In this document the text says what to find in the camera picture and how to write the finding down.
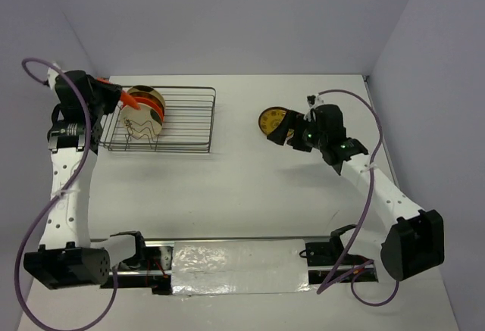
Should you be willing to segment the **pink floral plate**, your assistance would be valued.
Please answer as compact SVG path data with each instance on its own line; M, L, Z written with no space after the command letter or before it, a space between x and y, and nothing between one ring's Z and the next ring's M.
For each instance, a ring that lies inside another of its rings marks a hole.
M133 138L155 139L162 130L161 116L148 105L140 104L139 106L139 110L124 106L120 111L120 121Z

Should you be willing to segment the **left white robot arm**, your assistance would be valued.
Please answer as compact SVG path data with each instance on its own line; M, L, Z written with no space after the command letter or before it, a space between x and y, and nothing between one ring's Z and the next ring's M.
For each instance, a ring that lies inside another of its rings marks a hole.
M89 235L89 190L98 159L101 119L119 103L138 108L119 85L97 80L83 70L59 75L50 69L47 82L59 99L48 132L53 180L47 222L37 251L23 267L48 289L100 286L118 264L137 270L149 251L139 231L121 232L100 243Z

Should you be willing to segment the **yellow plate brown rim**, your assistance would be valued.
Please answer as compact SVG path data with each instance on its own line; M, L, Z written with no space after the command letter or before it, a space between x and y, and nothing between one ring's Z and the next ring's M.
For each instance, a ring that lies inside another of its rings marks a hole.
M153 87L151 86L144 86L144 85L136 85L136 86L132 86L130 87L128 90L127 90L127 93L134 96L136 93L145 93L147 95L151 95L152 97L154 97L152 95L152 89L154 89Z

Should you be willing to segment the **black metal base rail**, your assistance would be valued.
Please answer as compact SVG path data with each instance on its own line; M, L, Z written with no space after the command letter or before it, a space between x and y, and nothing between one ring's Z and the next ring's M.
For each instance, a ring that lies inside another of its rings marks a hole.
M367 258L348 254L335 238L150 241L136 265L122 264L104 287L153 295L203 296L307 292L327 275L347 283L360 265L377 281Z

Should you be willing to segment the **silver foil sheet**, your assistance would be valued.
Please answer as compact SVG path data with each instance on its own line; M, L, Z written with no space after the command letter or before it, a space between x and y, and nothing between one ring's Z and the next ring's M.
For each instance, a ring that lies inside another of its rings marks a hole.
M301 239L176 242L171 265L175 295L307 292Z

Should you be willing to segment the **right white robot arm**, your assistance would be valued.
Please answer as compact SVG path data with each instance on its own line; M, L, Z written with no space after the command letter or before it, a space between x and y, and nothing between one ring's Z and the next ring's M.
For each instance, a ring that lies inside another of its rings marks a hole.
M267 138L298 151L318 150L326 164L360 193L371 196L370 206L387 230L380 260L394 280L403 281L444 262L442 216L422 209L374 166L368 150L348 137L337 105L314 106L307 114L287 111Z

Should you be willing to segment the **yellow patterned plate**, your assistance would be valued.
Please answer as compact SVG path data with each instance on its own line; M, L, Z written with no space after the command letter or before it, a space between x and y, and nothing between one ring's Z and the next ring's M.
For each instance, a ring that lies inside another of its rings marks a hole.
M283 107L269 107L261 112L258 127L265 136L271 134L281 123L287 113Z

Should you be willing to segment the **orange plate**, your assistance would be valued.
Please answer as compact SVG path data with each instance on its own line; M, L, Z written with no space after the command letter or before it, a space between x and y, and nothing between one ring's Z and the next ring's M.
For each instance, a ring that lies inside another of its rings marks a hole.
M104 84L109 85L109 86L116 86L115 84L111 83L109 80L101 78L101 77L98 77L97 80L99 82L104 83ZM128 94L127 92L122 90L122 88L119 88L119 91L120 91L120 101L124 105L130 106L130 107L134 108L135 110L141 109L141 107L139 106L139 103L136 101L136 99L133 96L131 96L130 94Z
M135 97L134 99L140 105L148 105L151 109L155 110L158 113L158 116L161 118L161 120L164 120L164 108L162 106L156 104L153 100L149 98Z

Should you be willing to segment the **orange plate front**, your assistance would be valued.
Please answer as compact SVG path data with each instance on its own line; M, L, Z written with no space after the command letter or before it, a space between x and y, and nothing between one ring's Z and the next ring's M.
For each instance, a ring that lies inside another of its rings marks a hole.
M115 84L111 83L109 80L101 78L101 77L98 77L97 80L99 82L104 83L104 84L109 85L109 86L116 86ZM135 110L141 109L141 107L139 106L139 103L136 101L136 99L133 96L131 96L130 94L128 94L127 92L122 90L122 88L119 88L119 91L120 91L120 101L124 105L130 106L130 107L134 108Z

